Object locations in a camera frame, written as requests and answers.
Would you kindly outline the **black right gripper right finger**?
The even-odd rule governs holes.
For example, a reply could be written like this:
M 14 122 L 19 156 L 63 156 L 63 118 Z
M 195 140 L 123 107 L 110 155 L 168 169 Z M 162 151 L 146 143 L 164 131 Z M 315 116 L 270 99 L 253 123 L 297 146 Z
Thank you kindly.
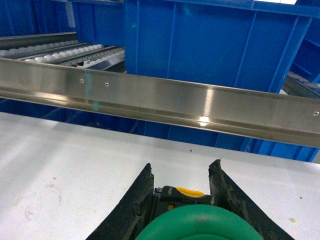
M 225 173 L 220 159 L 209 165 L 208 177 L 210 194 L 217 199 L 217 205 L 245 220 L 264 240 L 293 239 Z

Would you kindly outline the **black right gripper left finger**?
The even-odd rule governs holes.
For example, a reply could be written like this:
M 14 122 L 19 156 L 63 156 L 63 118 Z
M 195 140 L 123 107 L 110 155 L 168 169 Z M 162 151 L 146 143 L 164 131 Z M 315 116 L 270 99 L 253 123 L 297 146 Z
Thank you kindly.
M 150 222 L 154 175 L 147 163 L 111 213 L 88 240 L 134 240 Z

